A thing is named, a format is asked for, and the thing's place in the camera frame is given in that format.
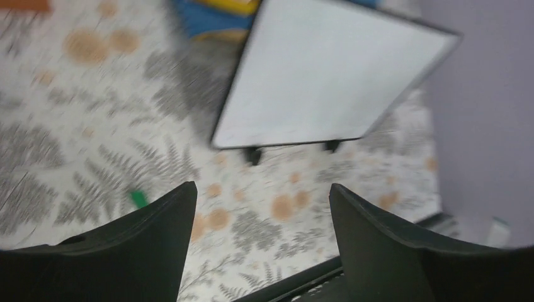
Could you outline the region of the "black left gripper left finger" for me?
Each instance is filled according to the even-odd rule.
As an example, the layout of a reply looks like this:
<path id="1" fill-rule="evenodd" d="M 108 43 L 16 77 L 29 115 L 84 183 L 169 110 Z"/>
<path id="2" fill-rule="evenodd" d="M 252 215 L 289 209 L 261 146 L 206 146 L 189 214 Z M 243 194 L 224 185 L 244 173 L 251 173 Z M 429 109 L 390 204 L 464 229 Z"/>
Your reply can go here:
<path id="1" fill-rule="evenodd" d="M 176 301 L 197 188 L 158 200 L 57 245 L 1 252 L 2 301 Z"/>

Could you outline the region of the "white board with black frame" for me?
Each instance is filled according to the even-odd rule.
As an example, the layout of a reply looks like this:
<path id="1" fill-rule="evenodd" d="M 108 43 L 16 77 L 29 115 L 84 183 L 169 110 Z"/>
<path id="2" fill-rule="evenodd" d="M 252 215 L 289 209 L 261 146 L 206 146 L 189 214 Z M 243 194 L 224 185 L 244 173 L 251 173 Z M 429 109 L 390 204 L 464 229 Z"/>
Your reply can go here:
<path id="1" fill-rule="evenodd" d="M 241 149 L 367 136 L 458 47 L 462 34 L 351 1 L 261 1 L 211 146 Z"/>

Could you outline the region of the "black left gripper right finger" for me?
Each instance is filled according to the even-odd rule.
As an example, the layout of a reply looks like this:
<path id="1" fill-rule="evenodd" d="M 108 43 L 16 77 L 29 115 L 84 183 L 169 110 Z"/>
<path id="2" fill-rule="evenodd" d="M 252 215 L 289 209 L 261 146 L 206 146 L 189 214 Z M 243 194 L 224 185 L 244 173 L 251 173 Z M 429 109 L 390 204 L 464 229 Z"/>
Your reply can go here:
<path id="1" fill-rule="evenodd" d="M 533 248 L 446 237 L 385 211 L 341 184 L 329 193 L 352 301 L 532 301 Z"/>

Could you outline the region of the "green capped whiteboard marker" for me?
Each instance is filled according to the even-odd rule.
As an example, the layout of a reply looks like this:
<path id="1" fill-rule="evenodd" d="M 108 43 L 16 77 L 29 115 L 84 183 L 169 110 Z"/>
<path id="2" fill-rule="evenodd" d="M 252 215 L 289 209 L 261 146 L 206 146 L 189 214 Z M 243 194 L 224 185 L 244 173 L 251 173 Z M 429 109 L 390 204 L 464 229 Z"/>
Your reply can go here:
<path id="1" fill-rule="evenodd" d="M 132 190 L 128 193 L 128 196 L 137 209 L 141 209 L 149 204 L 145 193 L 141 190 Z"/>

